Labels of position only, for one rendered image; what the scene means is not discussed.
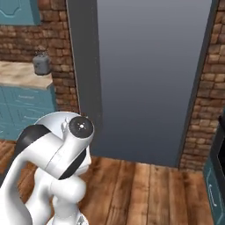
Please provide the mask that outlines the grey fridge door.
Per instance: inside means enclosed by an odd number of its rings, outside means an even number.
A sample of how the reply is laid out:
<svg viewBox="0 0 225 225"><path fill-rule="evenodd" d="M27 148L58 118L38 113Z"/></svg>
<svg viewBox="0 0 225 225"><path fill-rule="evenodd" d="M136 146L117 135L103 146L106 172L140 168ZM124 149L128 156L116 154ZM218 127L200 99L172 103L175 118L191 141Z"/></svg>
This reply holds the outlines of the grey fridge door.
<svg viewBox="0 0 225 225"><path fill-rule="evenodd" d="M98 0L99 156L173 166L212 0Z"/></svg>

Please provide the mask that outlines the grey fridge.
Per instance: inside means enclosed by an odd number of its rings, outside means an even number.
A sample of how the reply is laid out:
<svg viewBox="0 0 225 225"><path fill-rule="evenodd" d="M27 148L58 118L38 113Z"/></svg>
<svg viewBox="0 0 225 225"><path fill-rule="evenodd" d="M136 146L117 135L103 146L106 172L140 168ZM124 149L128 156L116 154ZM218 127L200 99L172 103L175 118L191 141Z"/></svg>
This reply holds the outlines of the grey fridge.
<svg viewBox="0 0 225 225"><path fill-rule="evenodd" d="M200 57L192 86L192 92L186 112L185 125L179 145L178 159L185 140L185 132L191 114L193 99L197 91L197 82L203 69L207 45L213 27L214 14L218 0L212 0L207 27L203 38ZM103 105L102 85L100 75L100 48L98 33L98 0L67 0L69 12L69 28L72 40L74 65L76 71L76 86L81 113L86 114L94 123L95 136L91 143L91 153L102 131Z"/></svg>

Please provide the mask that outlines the grey metal canister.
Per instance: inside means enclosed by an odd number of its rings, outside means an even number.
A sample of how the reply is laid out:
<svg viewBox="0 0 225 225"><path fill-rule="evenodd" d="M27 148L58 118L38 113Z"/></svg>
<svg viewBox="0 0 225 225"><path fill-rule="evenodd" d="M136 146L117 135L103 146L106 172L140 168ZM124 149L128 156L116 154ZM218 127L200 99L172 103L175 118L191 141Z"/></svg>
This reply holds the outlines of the grey metal canister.
<svg viewBox="0 0 225 225"><path fill-rule="evenodd" d="M38 76L45 76L50 73L50 59L46 52L38 52L33 57L34 73Z"/></svg>

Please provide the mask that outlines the teal base cupboards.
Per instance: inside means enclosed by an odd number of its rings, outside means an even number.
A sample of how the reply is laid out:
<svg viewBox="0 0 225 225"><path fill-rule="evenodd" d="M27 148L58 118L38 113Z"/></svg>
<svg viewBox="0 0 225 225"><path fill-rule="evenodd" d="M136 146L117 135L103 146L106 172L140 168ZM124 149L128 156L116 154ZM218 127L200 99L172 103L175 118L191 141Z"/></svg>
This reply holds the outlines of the teal base cupboards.
<svg viewBox="0 0 225 225"><path fill-rule="evenodd" d="M16 141L24 128L56 110L52 84L44 90L1 86L0 139Z"/></svg>

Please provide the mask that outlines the black oven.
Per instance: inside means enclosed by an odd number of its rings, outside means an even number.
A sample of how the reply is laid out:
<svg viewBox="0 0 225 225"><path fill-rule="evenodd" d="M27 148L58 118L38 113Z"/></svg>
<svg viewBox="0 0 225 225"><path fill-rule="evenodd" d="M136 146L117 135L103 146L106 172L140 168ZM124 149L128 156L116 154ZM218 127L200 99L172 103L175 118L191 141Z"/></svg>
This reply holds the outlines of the black oven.
<svg viewBox="0 0 225 225"><path fill-rule="evenodd" d="M210 156L219 186L225 189L225 110L218 118Z"/></svg>

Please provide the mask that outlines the teal drawer front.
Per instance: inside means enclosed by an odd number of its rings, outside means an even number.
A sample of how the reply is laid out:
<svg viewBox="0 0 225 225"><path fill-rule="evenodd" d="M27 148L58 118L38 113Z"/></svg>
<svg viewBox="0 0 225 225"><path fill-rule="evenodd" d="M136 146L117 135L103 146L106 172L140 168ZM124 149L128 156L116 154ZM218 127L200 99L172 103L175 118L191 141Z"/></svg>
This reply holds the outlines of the teal drawer front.
<svg viewBox="0 0 225 225"><path fill-rule="evenodd" d="M206 160L203 175L214 225L225 225L225 206L210 158Z"/></svg>

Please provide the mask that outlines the teal wall cupboard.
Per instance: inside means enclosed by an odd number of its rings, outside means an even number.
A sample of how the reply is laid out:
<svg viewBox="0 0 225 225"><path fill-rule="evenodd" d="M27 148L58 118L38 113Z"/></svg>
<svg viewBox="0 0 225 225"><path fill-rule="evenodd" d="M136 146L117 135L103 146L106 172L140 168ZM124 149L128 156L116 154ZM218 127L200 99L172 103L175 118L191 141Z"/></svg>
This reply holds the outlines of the teal wall cupboard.
<svg viewBox="0 0 225 225"><path fill-rule="evenodd" d="M39 25L38 0L0 0L0 25Z"/></svg>

